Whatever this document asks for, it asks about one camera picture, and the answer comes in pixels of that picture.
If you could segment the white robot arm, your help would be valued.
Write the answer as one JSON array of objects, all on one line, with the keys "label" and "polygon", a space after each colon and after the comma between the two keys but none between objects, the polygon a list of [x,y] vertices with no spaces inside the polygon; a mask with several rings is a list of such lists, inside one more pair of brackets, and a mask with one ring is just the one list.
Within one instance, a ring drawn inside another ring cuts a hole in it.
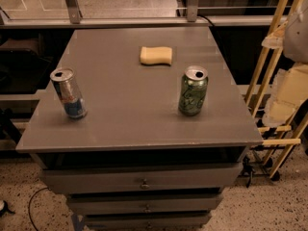
[{"label": "white robot arm", "polygon": [[270,49],[282,49],[294,65],[279,68],[274,76],[270,98],[262,122],[268,127],[284,124],[308,99],[308,0],[262,41]]}]

